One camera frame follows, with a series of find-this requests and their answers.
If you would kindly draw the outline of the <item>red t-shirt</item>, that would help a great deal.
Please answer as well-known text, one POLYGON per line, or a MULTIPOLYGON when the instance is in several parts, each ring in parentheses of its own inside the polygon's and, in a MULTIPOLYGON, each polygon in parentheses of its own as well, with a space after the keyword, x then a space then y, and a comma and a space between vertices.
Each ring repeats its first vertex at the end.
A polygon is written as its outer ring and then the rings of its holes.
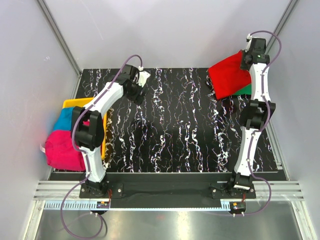
POLYGON ((217 100, 234 96, 234 93, 251 84, 248 70, 240 69, 241 50, 208 69, 213 90, 217 100))

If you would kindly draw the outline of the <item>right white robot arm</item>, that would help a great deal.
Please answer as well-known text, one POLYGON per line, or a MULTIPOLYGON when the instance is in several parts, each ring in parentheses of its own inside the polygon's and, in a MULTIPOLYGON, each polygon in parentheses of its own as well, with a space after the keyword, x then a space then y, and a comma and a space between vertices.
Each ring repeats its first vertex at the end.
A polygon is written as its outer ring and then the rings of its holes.
POLYGON ((228 195, 235 199, 252 188, 254 178, 251 171, 258 140, 276 109, 276 104, 271 101, 269 94, 268 73, 272 61, 266 54, 266 40, 249 34, 246 41, 247 46, 241 52, 240 68, 249 72, 251 97, 240 114, 241 146, 230 183, 227 185, 228 195))

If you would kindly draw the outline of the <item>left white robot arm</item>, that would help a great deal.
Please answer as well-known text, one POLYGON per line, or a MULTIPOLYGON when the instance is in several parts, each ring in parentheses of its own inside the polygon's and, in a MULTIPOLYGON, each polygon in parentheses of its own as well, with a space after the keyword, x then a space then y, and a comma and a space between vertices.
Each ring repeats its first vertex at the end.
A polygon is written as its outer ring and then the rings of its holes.
POLYGON ((103 117, 122 97, 140 105, 148 92, 147 81, 150 76, 143 67, 126 64, 89 103, 72 110, 72 145, 83 157, 85 180, 92 184, 90 192, 97 198, 103 198, 108 193, 107 184, 102 182, 106 175, 101 157, 106 132, 103 117))

